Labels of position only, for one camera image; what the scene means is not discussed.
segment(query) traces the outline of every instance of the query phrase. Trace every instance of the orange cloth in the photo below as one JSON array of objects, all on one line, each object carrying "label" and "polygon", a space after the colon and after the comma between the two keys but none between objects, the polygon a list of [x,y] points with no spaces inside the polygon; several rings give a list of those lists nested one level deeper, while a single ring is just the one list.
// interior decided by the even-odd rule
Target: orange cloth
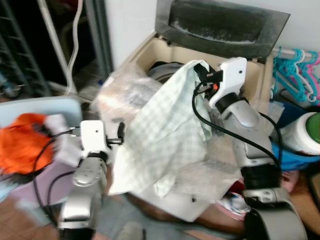
[{"label": "orange cloth", "polygon": [[[5,174],[29,174],[37,155],[50,138],[33,129],[33,124],[43,125],[46,116],[36,113],[20,115],[13,124],[0,129],[0,169]],[[50,164],[53,157],[49,146],[36,164],[36,171]]]}]

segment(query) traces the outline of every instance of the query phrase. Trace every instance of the black cable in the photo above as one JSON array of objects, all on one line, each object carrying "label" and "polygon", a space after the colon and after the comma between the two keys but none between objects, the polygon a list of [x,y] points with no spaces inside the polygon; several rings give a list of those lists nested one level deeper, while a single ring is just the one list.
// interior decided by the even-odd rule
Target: black cable
[{"label": "black cable", "polygon": [[57,176],[51,183],[49,186],[49,190],[48,190],[48,194],[47,194],[47,199],[46,199],[46,205],[48,207],[48,211],[50,212],[50,214],[52,216],[54,216],[54,212],[52,211],[52,207],[51,207],[51,192],[52,192],[52,188],[54,187],[54,184],[56,183],[56,181],[58,181],[60,178],[63,178],[65,176],[71,175],[73,174],[75,171],[68,171],[65,172],[63,174],[60,174],[59,176]]},{"label": "black cable", "polygon": [[214,123],[206,120],[205,118],[203,118],[203,117],[199,114],[199,112],[197,111],[197,108],[196,108],[196,101],[195,101],[195,100],[196,100],[196,96],[198,95],[198,91],[199,91],[201,85],[202,85],[202,83],[199,83],[199,84],[196,86],[196,88],[195,88],[195,90],[194,90],[194,92],[193,92],[193,95],[192,95],[192,109],[193,109],[194,114],[197,116],[197,118],[198,118],[200,121],[204,122],[205,124],[209,125],[210,127],[215,128],[215,129],[217,129],[217,130],[219,130],[219,131],[221,131],[221,132],[223,132],[223,133],[225,133],[225,134],[230,135],[231,137],[234,137],[234,138],[236,138],[236,139],[239,139],[240,141],[243,141],[243,142],[245,142],[245,143],[247,143],[247,144],[249,144],[249,145],[251,145],[251,146],[253,146],[253,147],[257,148],[257,149],[259,149],[260,151],[262,151],[262,152],[264,152],[265,154],[267,154],[270,158],[272,158],[273,161],[275,162],[275,164],[278,165],[278,164],[279,164],[279,161],[278,161],[278,159],[275,157],[275,155],[273,155],[270,151],[268,151],[268,150],[265,149],[264,147],[256,144],[255,142],[253,142],[253,141],[251,141],[251,140],[249,140],[249,139],[247,139],[247,138],[245,138],[245,137],[243,137],[243,136],[240,136],[240,135],[238,135],[238,134],[236,134],[236,133],[234,133],[234,132],[232,132],[232,131],[229,131],[229,130],[223,128],[223,127],[220,127],[220,126],[218,126],[218,125],[216,125],[216,124],[214,124]]},{"label": "black cable", "polygon": [[39,194],[39,189],[38,189],[38,184],[37,184],[37,179],[36,179],[36,168],[37,168],[37,163],[39,161],[39,159],[41,158],[42,154],[44,154],[45,150],[49,147],[50,144],[52,144],[57,137],[59,137],[60,135],[63,135],[63,134],[71,134],[72,133],[72,130],[69,130],[69,131],[63,131],[63,132],[60,132],[56,135],[54,135],[45,145],[44,147],[42,148],[41,152],[36,156],[35,158],[35,161],[34,161],[34,164],[33,164],[33,169],[32,169],[32,177],[33,177],[33,188],[34,188],[34,193],[35,193],[35,196],[36,196],[36,199],[39,203],[39,206],[41,208],[41,210],[43,211],[43,213],[48,216],[48,218],[50,219],[50,221],[52,222],[52,224],[57,227],[57,222],[55,220],[55,217],[45,208],[42,200],[41,200],[41,197],[40,197],[40,194]]},{"label": "black cable", "polygon": [[278,141],[279,141],[278,165],[279,165],[279,167],[281,169],[281,162],[282,162],[282,154],[283,154],[284,144],[283,144],[283,139],[282,139],[282,134],[281,134],[280,128],[278,127],[277,123],[271,119],[271,117],[265,115],[262,112],[259,112],[259,114],[262,117],[264,117],[265,119],[267,119],[274,126],[276,134],[278,135]]}]

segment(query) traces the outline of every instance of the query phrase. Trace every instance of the white plaid towel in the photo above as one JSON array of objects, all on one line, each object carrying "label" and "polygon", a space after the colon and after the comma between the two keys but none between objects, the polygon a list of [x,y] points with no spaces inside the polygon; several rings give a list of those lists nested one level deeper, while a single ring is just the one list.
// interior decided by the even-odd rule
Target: white plaid towel
[{"label": "white plaid towel", "polygon": [[[115,157],[110,194],[141,192],[154,185],[156,193],[164,197],[180,168],[204,159],[211,128],[198,120],[192,109],[193,92],[200,83],[194,66],[199,63],[209,70],[204,60],[187,63],[133,119]],[[196,97],[196,107],[210,120],[204,94]]]}]

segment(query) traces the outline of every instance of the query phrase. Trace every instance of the white bottle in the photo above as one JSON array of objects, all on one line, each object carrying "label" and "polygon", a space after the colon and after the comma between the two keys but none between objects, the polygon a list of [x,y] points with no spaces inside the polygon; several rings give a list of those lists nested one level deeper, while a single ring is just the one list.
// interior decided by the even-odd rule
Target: white bottle
[{"label": "white bottle", "polygon": [[281,128],[285,149],[308,155],[320,155],[320,143],[312,139],[306,129],[307,120],[314,114],[316,112],[306,113],[294,122]]}]

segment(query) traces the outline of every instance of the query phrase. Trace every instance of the black lid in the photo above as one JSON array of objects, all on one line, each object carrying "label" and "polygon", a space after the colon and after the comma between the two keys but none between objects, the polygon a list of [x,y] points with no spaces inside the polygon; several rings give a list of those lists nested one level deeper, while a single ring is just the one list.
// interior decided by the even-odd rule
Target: black lid
[{"label": "black lid", "polygon": [[267,57],[290,14],[221,0],[158,0],[155,30],[222,57]]}]

